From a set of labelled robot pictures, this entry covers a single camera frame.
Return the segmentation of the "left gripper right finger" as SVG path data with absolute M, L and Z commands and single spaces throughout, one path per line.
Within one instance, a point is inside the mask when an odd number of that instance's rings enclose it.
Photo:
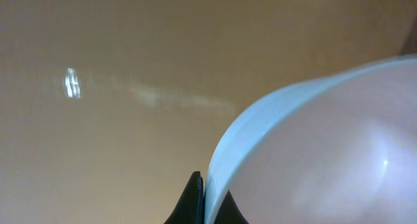
M 230 191 L 227 192 L 222 202 L 214 224 L 248 224 Z

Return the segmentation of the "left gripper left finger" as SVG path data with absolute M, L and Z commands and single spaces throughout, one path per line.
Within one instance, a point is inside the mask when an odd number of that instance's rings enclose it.
M 204 223 L 204 183 L 201 173 L 191 174 L 177 204 L 164 224 Z

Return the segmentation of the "pink bowl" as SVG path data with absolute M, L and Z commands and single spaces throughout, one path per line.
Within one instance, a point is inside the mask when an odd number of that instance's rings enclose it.
M 415 223 L 416 57 L 271 92 L 220 139 L 205 222 L 232 196 L 249 223 Z

